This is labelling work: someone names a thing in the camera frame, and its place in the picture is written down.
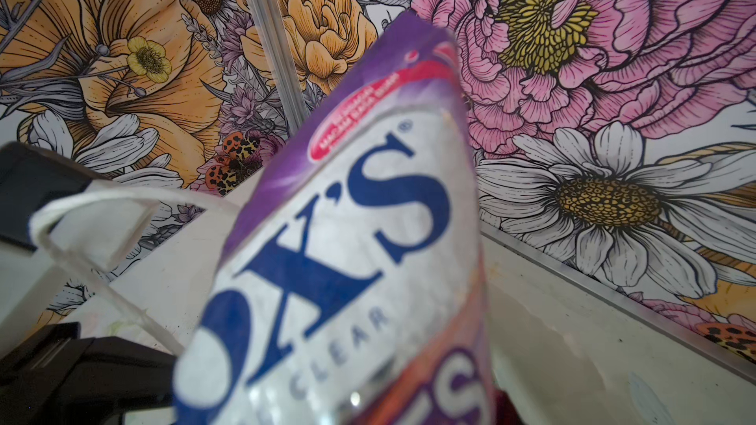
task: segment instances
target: plastic packaging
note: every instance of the plastic packaging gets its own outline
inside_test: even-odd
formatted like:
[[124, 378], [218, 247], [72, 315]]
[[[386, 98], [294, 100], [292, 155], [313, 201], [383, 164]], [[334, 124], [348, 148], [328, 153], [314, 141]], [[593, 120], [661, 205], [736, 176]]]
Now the plastic packaging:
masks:
[[400, 15], [266, 169], [177, 363], [178, 423], [493, 422], [457, 56]]

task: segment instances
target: white cord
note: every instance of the white cord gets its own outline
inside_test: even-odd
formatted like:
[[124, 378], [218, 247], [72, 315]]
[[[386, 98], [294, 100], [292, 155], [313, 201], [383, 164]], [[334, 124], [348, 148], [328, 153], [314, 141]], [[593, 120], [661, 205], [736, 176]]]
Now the white cord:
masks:
[[202, 192], [156, 187], [118, 187], [83, 192], [52, 201], [36, 211], [29, 221], [30, 237], [39, 249], [47, 252], [62, 269], [68, 271], [72, 276], [82, 279], [91, 290], [116, 307], [121, 315], [141, 326], [155, 340], [158, 340], [165, 346], [168, 351], [178, 356], [183, 353], [184, 346], [152, 317], [142, 312], [136, 305], [129, 302], [100, 279], [93, 272], [93, 269], [100, 269], [97, 264], [91, 261], [86, 255], [63, 250], [50, 239], [50, 230], [53, 225], [62, 219], [66, 213], [90, 203], [123, 199], [192, 203], [210, 211], [220, 211], [232, 215], [239, 213], [241, 207], [235, 203], [214, 195], [203, 194]]

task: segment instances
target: metal strip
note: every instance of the metal strip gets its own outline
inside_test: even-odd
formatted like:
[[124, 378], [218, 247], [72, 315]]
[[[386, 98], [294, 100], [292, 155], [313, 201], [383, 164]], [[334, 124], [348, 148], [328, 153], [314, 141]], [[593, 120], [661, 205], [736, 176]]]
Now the metal strip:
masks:
[[294, 58], [289, 50], [284, 21], [278, 8], [278, 0], [247, 0], [252, 11], [257, 32], [260, 35], [265, 58], [273, 68], [278, 95], [283, 106], [283, 115], [293, 137], [310, 112], [305, 105], [302, 89], [294, 67]]
[[638, 320], [638, 322], [651, 327], [657, 332], [675, 340], [677, 343], [700, 354], [709, 361], [716, 363], [733, 374], [736, 374], [748, 382], [756, 384], [756, 364], [752, 364], [734, 353], [727, 351], [721, 346], [706, 340], [682, 325], [678, 325], [669, 318], [658, 315], [648, 307], [644, 307], [634, 300], [620, 294], [616, 290], [601, 284], [595, 279], [572, 269], [566, 264], [559, 262], [524, 241], [514, 238], [503, 231], [481, 222], [481, 234], [491, 241], [503, 246], [507, 250], [515, 252], [524, 259], [546, 269], [559, 276], [573, 286], [589, 293], [595, 298], [618, 309], [620, 312]]

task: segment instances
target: black object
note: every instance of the black object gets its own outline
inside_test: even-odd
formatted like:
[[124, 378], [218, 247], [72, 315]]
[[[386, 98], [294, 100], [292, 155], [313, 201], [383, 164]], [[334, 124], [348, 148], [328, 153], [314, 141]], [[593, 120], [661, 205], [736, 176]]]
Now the black object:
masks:
[[29, 218], [46, 203], [83, 192], [93, 179], [106, 179], [75, 161], [43, 148], [13, 142], [0, 148], [0, 239], [26, 250]]
[[175, 356], [79, 332], [48, 325], [0, 360], [0, 423], [120, 425], [127, 411], [171, 405]]

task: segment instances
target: registered trademark symbol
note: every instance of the registered trademark symbol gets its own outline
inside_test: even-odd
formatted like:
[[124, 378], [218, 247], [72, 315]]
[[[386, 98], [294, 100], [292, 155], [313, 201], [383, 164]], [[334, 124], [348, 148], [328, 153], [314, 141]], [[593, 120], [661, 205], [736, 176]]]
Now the registered trademark symbol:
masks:
[[399, 124], [399, 131], [406, 133], [412, 129], [412, 120], [404, 120]]

